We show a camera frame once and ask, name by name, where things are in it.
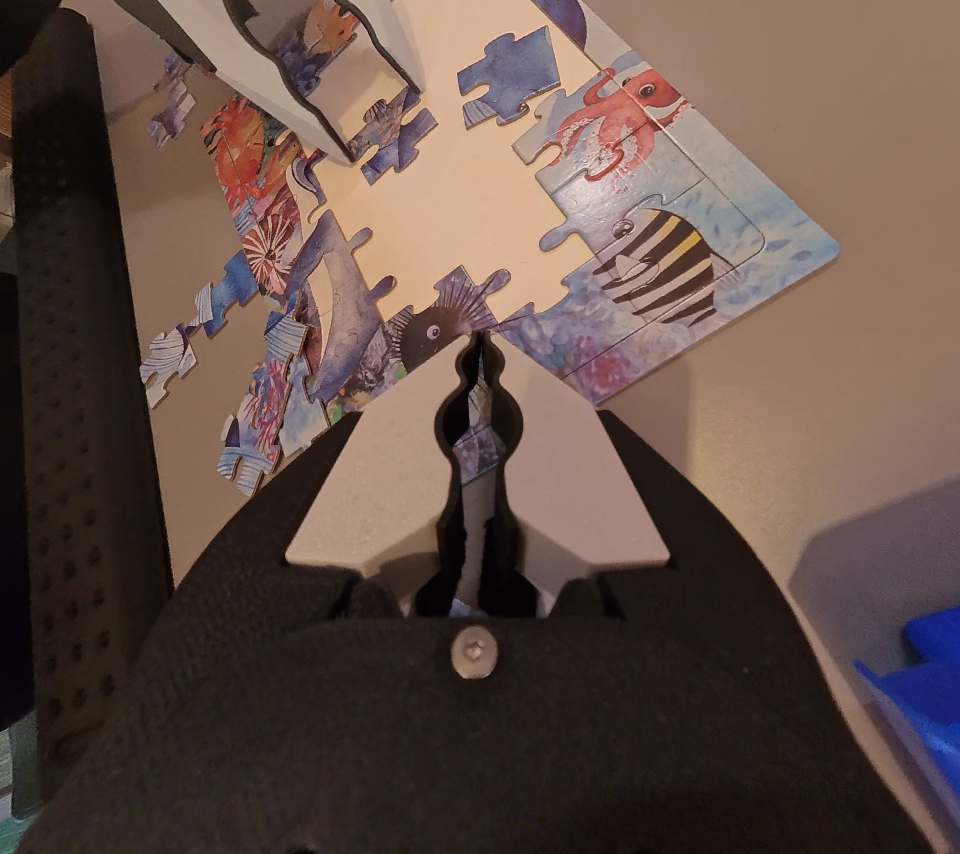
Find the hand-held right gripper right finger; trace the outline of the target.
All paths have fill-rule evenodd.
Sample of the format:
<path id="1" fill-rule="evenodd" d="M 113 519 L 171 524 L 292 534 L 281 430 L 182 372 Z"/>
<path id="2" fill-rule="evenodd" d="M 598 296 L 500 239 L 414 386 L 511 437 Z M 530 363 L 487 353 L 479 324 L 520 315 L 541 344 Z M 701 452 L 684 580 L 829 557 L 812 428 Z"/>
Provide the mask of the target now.
<path id="1" fill-rule="evenodd" d="M 534 616 L 579 579 L 660 568 L 670 553 L 594 406 L 499 334 L 484 377 L 503 451 L 482 562 L 482 609 Z"/>

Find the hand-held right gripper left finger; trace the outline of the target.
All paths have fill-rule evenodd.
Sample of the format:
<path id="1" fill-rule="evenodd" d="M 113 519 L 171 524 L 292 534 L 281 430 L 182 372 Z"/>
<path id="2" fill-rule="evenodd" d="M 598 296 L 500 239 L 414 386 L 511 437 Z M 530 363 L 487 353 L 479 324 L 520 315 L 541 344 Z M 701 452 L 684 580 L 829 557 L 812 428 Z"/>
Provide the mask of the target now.
<path id="1" fill-rule="evenodd" d="M 462 335 L 366 405 L 285 559 L 379 578 L 414 613 L 450 614 L 466 559 L 461 467 L 482 335 Z"/>

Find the orange fish puzzle piece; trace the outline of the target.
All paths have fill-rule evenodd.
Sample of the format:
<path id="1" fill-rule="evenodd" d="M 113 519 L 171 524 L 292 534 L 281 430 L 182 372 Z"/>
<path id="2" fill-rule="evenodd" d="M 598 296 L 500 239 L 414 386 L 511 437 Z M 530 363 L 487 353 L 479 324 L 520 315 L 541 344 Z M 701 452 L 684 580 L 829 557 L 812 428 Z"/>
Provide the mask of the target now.
<path id="1" fill-rule="evenodd" d="M 310 56 L 336 55 L 354 38 L 359 20 L 335 0 L 320 0 L 307 13 L 301 37 Z"/>

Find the blue purple puzzle piece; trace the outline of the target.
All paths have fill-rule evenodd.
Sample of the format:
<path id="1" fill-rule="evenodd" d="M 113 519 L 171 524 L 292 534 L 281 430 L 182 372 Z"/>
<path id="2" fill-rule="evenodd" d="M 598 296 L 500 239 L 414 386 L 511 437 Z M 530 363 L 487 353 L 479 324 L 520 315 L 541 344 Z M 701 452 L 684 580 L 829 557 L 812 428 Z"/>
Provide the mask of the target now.
<path id="1" fill-rule="evenodd" d="M 178 53 L 170 53 L 164 60 L 163 75 L 154 85 L 154 91 L 165 100 L 162 109 L 148 121 L 147 131 L 159 150 L 181 136 L 186 129 L 186 118 L 196 104 L 186 85 L 190 66 Z"/>

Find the joined striped coral puzzle pieces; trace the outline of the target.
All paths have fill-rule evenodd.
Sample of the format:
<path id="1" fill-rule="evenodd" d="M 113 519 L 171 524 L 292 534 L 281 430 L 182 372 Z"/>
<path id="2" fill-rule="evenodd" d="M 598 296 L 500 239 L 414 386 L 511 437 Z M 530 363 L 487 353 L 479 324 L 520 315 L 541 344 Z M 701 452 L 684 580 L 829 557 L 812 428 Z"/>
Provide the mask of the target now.
<path id="1" fill-rule="evenodd" d="M 301 355 L 307 327 L 296 310 L 273 312 L 265 332 L 266 354 L 254 369 L 237 413 L 223 431 L 218 473 L 252 497 L 280 458 L 278 437 L 291 392 L 289 368 Z"/>

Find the purple coral puzzle piece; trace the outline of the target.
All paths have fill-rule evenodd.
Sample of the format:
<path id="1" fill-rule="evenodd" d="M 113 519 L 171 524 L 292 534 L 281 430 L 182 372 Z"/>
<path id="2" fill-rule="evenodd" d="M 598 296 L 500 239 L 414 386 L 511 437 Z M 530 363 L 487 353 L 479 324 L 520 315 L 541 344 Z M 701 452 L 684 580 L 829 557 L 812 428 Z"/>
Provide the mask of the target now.
<path id="1" fill-rule="evenodd" d="M 409 121 L 403 115 L 420 103 L 420 95 L 404 89 L 391 101 L 378 99 L 364 114 L 364 125 L 347 143 L 353 160 L 376 148 L 371 158 L 361 164 L 361 172 L 369 185 L 374 185 L 388 170 L 400 173 L 418 157 L 417 144 L 437 128 L 437 121 L 426 108 Z"/>

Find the black urchin half puzzle piece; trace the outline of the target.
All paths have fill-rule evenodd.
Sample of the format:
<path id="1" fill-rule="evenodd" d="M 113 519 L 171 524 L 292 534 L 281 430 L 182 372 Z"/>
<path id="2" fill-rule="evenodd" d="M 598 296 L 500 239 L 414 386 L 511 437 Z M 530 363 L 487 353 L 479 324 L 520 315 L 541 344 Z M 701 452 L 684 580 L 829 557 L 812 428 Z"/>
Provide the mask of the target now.
<path id="1" fill-rule="evenodd" d="M 420 312 L 403 308 L 387 324 L 388 358 L 411 373 L 462 336 L 493 328 L 497 320 L 487 298 L 510 280 L 507 270 L 498 270 L 475 284 L 459 266 L 435 284 L 438 297 Z"/>

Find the ocean jigsaw puzzle board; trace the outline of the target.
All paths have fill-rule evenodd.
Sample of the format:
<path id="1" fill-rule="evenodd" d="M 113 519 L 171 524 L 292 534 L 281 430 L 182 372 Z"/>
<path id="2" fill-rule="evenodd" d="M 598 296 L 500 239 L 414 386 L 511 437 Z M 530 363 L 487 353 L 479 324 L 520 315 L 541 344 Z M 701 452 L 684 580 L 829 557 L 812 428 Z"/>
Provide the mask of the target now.
<path id="1" fill-rule="evenodd" d="M 837 241 L 580 0 L 394 0 L 426 28 L 437 127 L 373 185 L 234 93 L 200 128 L 258 291 L 307 327 L 289 460 L 408 374 L 387 324 L 463 267 L 490 328 L 599 404 L 833 261 Z M 558 88 L 465 128 L 459 71 L 547 26 Z"/>

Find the small blue puzzle piece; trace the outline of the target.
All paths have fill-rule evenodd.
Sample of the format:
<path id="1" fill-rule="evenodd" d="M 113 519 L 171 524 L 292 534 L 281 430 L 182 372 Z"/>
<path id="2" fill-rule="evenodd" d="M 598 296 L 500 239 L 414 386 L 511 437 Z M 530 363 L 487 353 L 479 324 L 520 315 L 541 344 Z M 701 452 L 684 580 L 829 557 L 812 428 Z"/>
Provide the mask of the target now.
<path id="1" fill-rule="evenodd" d="M 196 295 L 196 316 L 191 331 L 202 329 L 213 338 L 226 324 L 226 311 L 234 304 L 246 305 L 258 294 L 258 283 L 243 251 L 237 252 L 223 267 L 217 284 L 207 284 Z"/>

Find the white blue striped puzzle piece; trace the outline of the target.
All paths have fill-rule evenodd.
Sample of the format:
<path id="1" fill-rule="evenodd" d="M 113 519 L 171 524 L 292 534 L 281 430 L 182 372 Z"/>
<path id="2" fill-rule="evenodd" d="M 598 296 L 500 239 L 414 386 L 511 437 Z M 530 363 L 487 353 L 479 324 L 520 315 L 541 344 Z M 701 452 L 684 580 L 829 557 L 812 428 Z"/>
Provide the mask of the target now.
<path id="1" fill-rule="evenodd" d="M 178 324 L 171 332 L 160 332 L 150 342 L 149 354 L 140 366 L 139 374 L 146 400 L 151 410 L 167 396 L 167 384 L 174 378 L 183 378 L 195 366 L 196 356 L 190 343 L 193 327 Z"/>

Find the blue plastic bin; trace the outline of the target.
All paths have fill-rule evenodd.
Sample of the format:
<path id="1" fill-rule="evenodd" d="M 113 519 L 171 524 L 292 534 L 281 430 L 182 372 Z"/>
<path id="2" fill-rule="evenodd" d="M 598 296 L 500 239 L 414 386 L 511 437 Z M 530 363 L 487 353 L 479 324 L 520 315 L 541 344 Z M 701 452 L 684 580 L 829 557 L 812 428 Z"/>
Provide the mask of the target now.
<path id="1" fill-rule="evenodd" d="M 959 827 L 959 607 L 906 622 L 903 635 L 918 656 L 884 675 L 855 661 L 876 706 Z"/>

